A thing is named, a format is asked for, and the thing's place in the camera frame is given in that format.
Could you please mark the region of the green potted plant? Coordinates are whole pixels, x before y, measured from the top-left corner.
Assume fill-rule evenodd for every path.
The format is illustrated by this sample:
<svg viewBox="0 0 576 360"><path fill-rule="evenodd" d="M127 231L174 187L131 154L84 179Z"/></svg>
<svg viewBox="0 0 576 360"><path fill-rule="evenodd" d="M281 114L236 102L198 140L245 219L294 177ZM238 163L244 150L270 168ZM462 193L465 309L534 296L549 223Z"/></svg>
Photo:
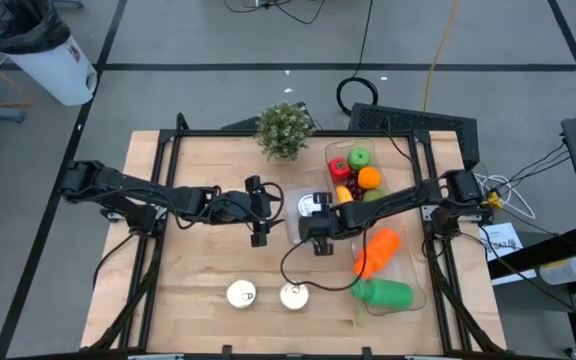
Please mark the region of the green potted plant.
<svg viewBox="0 0 576 360"><path fill-rule="evenodd" d="M254 139L268 161L295 161L315 130L312 118L301 107L288 103L267 107L256 124Z"/></svg>

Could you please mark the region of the orange plastic bottle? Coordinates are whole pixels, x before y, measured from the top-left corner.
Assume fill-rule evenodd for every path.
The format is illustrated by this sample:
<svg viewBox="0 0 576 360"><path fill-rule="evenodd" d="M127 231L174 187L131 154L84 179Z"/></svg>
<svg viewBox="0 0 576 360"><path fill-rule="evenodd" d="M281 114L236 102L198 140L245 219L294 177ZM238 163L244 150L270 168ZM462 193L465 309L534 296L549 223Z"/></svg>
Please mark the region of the orange plastic bottle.
<svg viewBox="0 0 576 360"><path fill-rule="evenodd" d="M397 232L390 228L378 230L371 240L359 251L353 272L362 279L369 279L381 271L401 246Z"/></svg>

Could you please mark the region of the white paper sheet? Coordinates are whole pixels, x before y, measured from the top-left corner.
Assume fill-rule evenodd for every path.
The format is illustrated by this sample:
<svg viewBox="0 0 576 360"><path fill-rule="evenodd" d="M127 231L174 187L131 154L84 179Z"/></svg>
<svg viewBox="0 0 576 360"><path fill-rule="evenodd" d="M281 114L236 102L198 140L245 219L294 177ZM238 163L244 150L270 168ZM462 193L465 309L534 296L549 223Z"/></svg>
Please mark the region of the white paper sheet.
<svg viewBox="0 0 576 360"><path fill-rule="evenodd" d="M523 248L511 223L484 225L479 231L481 241L486 248L486 259L488 261Z"/></svg>

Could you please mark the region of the white trash bin black bag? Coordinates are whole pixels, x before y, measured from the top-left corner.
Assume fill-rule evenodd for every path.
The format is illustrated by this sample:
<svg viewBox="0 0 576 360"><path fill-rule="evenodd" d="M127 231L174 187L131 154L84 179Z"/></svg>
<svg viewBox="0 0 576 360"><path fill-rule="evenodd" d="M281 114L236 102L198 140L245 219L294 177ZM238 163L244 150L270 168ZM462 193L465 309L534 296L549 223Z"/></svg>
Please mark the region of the white trash bin black bag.
<svg viewBox="0 0 576 360"><path fill-rule="evenodd" d="M65 106L93 97L97 71L54 0L0 0L0 52Z"/></svg>

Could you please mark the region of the green plastic bottle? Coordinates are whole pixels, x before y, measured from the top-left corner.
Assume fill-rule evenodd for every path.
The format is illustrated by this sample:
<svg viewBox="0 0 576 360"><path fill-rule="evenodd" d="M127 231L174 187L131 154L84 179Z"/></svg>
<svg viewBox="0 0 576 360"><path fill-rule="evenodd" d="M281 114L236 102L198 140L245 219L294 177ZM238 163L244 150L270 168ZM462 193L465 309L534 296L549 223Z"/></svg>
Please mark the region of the green plastic bottle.
<svg viewBox="0 0 576 360"><path fill-rule="evenodd" d="M371 306L408 308L414 299L408 284L379 278L359 280L350 291L354 297Z"/></svg>

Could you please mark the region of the red toy bell pepper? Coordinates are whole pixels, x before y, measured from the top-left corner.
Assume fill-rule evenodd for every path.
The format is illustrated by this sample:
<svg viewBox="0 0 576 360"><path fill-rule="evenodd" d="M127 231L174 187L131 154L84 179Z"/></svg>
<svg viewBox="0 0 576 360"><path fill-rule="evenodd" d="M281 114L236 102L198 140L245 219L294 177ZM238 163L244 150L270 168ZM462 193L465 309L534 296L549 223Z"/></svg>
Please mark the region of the red toy bell pepper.
<svg viewBox="0 0 576 360"><path fill-rule="evenodd" d="M345 181L351 174L351 169L345 158L333 158L328 162L328 171L333 182Z"/></svg>

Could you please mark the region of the translucent plastic container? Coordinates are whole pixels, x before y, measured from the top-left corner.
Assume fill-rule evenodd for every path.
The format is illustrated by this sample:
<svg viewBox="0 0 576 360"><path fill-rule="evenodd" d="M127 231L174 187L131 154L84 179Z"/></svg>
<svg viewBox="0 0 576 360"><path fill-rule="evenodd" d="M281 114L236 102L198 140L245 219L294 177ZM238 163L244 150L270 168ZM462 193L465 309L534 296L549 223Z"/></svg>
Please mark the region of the translucent plastic container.
<svg viewBox="0 0 576 360"><path fill-rule="evenodd" d="M538 273L549 285L576 282L576 256L542 265Z"/></svg>

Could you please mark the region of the toy orange fruit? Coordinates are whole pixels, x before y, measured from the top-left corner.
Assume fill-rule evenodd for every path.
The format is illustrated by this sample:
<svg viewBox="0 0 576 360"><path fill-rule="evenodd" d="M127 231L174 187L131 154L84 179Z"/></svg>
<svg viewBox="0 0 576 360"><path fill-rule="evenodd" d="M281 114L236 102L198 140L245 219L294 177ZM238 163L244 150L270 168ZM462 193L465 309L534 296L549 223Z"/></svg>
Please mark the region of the toy orange fruit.
<svg viewBox="0 0 576 360"><path fill-rule="evenodd" d="M376 167L366 166L359 170L357 184L362 189L375 189L380 186L382 177Z"/></svg>

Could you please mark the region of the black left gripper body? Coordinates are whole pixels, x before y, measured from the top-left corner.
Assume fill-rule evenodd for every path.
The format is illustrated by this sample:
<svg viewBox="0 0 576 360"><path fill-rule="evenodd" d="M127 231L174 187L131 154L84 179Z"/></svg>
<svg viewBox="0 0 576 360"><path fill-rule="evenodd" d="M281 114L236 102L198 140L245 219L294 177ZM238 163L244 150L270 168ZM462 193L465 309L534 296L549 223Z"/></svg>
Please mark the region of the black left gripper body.
<svg viewBox="0 0 576 360"><path fill-rule="evenodd" d="M252 247L267 245L271 217L271 199L261 178L253 175L245 180L245 192L228 191L217 197L212 205L212 221L217 225L251 223Z"/></svg>

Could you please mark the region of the clear plastic bin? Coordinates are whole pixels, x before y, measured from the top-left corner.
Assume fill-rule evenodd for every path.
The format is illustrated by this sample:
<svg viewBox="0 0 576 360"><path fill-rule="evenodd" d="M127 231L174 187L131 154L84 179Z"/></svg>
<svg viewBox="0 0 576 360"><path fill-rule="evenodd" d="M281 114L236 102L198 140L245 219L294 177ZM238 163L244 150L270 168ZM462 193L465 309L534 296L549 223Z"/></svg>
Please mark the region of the clear plastic bin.
<svg viewBox="0 0 576 360"><path fill-rule="evenodd" d="M368 139L368 138L355 138L355 139L346 140L346 141L337 141L337 142L333 142L333 143L327 145L325 150L324 150L325 175L326 175L326 180L328 182L329 190L332 193L333 203L335 205L341 204L337 198L337 195L336 195L336 187L340 186L340 185L346 186L346 181L348 178L356 178L357 179L359 171L354 171L350 168L351 174L345 181L333 182L331 177L330 177L329 171L328 171L328 162L333 158L339 158L339 157L345 158L347 161L347 155L348 155L349 151L354 149L354 148L364 148L371 153L372 159L371 159L371 164L369 166L376 167L379 170L380 175L382 177L382 182L381 182L380 186L378 187L378 189L381 189L385 193L385 195L390 193L390 189L387 185L385 174L382 171L382 167L380 166L380 163L379 163L379 160L377 157L374 143L370 139Z"/></svg>
<svg viewBox="0 0 576 360"><path fill-rule="evenodd" d="M316 192L322 192L322 189L315 187L305 187L289 190L285 194L286 196L285 198L286 202L284 208L286 215L285 223L286 223L288 240L292 245L297 245L301 241L299 235L298 222L300 217L306 217L301 216L299 214L297 209L297 203L302 196L309 193L315 194Z"/></svg>
<svg viewBox="0 0 576 360"><path fill-rule="evenodd" d="M404 227L398 224L379 224L369 229L365 238L358 237L353 239L350 245L352 265L354 265L357 260L360 249L366 247L366 244L374 234L382 228L390 228L397 232L401 239L401 246L390 262L369 279L379 278L406 283L412 288L414 299L412 305L408 308L390 308L368 305L352 295L356 302L354 320L359 327L366 327L370 324L383 322L387 318L408 317L420 312L427 303L427 296L417 276L415 259L410 251Z"/></svg>

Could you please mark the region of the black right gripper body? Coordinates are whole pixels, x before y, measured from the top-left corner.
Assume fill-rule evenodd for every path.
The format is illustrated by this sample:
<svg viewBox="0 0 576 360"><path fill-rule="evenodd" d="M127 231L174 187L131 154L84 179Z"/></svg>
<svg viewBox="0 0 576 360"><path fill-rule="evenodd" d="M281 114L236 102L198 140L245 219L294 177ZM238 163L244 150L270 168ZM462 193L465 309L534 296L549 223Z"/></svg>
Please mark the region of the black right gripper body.
<svg viewBox="0 0 576 360"><path fill-rule="evenodd" d="M349 224L347 205L332 206L331 193L314 192L313 202L319 209L299 218L300 239L313 243L315 255L333 255L333 242L355 236L356 227Z"/></svg>

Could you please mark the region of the green toy apple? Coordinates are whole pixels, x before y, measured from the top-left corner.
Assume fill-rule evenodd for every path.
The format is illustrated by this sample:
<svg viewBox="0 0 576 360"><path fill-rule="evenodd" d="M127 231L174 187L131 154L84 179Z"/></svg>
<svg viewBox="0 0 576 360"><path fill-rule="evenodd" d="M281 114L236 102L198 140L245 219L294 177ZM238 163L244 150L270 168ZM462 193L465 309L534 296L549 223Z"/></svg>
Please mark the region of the green toy apple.
<svg viewBox="0 0 576 360"><path fill-rule="evenodd" d="M369 166L371 164L371 159L371 153L364 148L354 148L350 150L347 155L348 166L354 171L359 171L360 169Z"/></svg>

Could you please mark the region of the black table frame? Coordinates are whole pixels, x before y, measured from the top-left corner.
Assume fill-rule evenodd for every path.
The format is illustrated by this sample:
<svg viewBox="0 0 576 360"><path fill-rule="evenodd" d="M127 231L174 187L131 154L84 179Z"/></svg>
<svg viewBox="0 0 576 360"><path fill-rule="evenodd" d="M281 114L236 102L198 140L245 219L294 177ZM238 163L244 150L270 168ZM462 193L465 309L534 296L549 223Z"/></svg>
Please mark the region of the black table frame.
<svg viewBox="0 0 576 360"><path fill-rule="evenodd" d="M185 137L248 139L253 134L253 131L244 129L191 130L184 116L179 115L175 128L163 129L158 134L152 176L148 181L172 187L181 143ZM398 138L406 140L409 151L405 156L412 167L414 185L426 179L440 177L436 172L428 130L390 133L388 130L377 128L359 131L357 134L367 138L386 137L390 140ZM104 216L113 214L104 208L102 208L102 213ZM175 222L174 217L169 213L163 215L157 222L156 233L150 236L140 236L131 232L126 222L129 235L138 240L127 300L108 329L96 342L89 345L90 350L104 354L120 351L133 353L147 351L163 247L170 222ZM422 249L427 258L431 277L443 356L449 356L455 351L451 345L447 325L445 310L447 305L451 305L455 311L455 321L462 344L460 354L466 357L476 357L483 353L503 354L504 349L493 342L463 303L451 245L452 240L460 235L460 229L452 236L440 237L431 231L430 217L423 221L422 225L424 234Z"/></svg>

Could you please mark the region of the salmon-picture silver tin can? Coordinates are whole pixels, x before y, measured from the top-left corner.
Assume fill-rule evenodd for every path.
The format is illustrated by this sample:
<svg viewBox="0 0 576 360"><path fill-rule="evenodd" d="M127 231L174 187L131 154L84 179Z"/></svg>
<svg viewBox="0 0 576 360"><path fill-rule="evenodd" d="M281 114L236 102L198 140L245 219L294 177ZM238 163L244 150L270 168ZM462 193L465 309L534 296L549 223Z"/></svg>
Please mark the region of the salmon-picture silver tin can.
<svg viewBox="0 0 576 360"><path fill-rule="evenodd" d="M309 193L299 199L297 209L301 216L311 216L314 212L320 211L321 206L314 201L314 194Z"/></svg>

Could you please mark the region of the blue-label gold tin can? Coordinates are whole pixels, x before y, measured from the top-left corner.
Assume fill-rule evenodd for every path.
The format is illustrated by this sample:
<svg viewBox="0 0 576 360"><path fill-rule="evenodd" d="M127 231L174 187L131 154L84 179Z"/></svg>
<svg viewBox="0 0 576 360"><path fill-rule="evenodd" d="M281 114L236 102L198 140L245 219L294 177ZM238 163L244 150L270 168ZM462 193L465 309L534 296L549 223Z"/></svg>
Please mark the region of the blue-label gold tin can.
<svg viewBox="0 0 576 360"><path fill-rule="evenodd" d="M249 307L256 298L256 287L248 280L236 280L226 290L226 299L237 309Z"/></svg>
<svg viewBox="0 0 576 360"><path fill-rule="evenodd" d="M303 309L309 300L309 289L306 285L286 283L279 292L282 305L291 311Z"/></svg>

